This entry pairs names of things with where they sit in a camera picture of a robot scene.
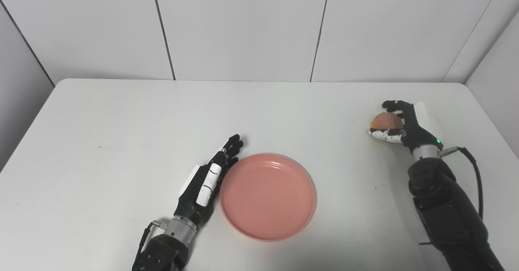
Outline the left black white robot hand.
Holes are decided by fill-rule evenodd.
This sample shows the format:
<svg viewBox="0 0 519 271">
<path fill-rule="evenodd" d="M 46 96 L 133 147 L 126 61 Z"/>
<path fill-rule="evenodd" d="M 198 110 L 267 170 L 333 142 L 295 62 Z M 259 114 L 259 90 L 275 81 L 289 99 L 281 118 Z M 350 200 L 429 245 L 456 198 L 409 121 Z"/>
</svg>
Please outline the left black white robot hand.
<svg viewBox="0 0 519 271">
<path fill-rule="evenodd" d="M 196 165 L 184 184 L 174 212 L 197 227 L 204 226 L 214 211 L 214 201 L 228 171 L 238 161 L 244 146 L 239 134 L 231 136 L 226 144 L 206 164 Z"/>
</svg>

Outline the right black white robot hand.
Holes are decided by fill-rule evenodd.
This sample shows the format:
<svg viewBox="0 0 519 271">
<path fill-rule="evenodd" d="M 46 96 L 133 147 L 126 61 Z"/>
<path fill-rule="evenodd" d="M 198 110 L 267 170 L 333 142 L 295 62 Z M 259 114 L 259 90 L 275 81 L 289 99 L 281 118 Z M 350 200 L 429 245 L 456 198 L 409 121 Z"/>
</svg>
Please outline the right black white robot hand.
<svg viewBox="0 0 519 271">
<path fill-rule="evenodd" d="M 385 111 L 378 114 L 376 119 L 390 121 L 391 125 L 371 124 L 367 132 L 371 137 L 388 143 L 402 144 L 410 153 L 417 149 L 421 151 L 422 147 L 425 147 L 426 151 L 436 152 L 444 149 L 440 122 L 425 102 L 386 100 L 382 103 L 382 108 Z"/>
</svg>

